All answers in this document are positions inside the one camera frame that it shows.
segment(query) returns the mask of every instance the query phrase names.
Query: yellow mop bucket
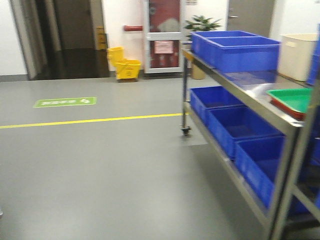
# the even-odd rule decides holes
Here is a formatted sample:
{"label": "yellow mop bucket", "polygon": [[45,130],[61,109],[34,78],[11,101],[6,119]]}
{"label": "yellow mop bucket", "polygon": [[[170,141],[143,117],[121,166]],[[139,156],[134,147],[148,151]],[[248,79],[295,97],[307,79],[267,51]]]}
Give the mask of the yellow mop bucket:
{"label": "yellow mop bucket", "polygon": [[136,79],[139,75],[141,62],[139,60],[117,61],[114,63],[116,67],[116,79]]}
{"label": "yellow mop bucket", "polygon": [[107,57],[110,60],[111,64],[115,67],[116,62],[124,60],[124,48],[122,46],[108,48]]}

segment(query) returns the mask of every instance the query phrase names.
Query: plant pot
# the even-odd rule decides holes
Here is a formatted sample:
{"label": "plant pot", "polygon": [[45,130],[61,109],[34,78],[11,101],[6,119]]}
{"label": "plant pot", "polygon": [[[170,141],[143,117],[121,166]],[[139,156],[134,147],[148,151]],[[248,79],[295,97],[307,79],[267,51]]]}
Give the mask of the plant pot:
{"label": "plant pot", "polygon": [[192,64],[191,77],[196,80],[202,80],[206,77],[206,74],[198,66]]}

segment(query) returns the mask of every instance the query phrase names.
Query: green leaves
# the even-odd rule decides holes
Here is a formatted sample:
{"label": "green leaves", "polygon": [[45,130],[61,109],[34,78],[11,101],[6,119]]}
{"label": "green leaves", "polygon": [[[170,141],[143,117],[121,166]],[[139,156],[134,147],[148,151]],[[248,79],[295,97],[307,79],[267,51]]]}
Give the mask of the green leaves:
{"label": "green leaves", "polygon": [[193,15],[193,21],[186,20],[186,26],[184,28],[191,30],[191,32],[198,32],[212,31],[221,27],[221,25],[218,23],[221,19],[215,20],[214,22],[210,22],[211,19],[213,19],[213,17],[205,18],[203,15]]}

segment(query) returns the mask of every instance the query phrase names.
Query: white paper notice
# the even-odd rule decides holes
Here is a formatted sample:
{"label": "white paper notice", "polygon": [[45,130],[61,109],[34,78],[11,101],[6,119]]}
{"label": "white paper notice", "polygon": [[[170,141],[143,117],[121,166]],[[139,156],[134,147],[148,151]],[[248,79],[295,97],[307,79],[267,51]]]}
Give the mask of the white paper notice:
{"label": "white paper notice", "polygon": [[155,41],[154,53],[155,54],[173,54],[174,41]]}

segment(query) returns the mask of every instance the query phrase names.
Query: doorway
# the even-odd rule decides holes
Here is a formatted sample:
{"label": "doorway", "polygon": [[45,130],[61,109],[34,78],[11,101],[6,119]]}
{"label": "doorway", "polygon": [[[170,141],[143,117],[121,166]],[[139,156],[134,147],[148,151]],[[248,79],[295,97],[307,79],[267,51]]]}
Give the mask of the doorway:
{"label": "doorway", "polygon": [[[97,28],[104,26],[101,0],[15,2],[11,5],[30,80],[110,76],[107,46],[99,44],[97,38]],[[37,28],[24,23],[30,16]],[[29,44],[34,36],[38,36],[37,42]]]}
{"label": "doorway", "polygon": [[269,36],[275,0],[229,0],[227,30]]}

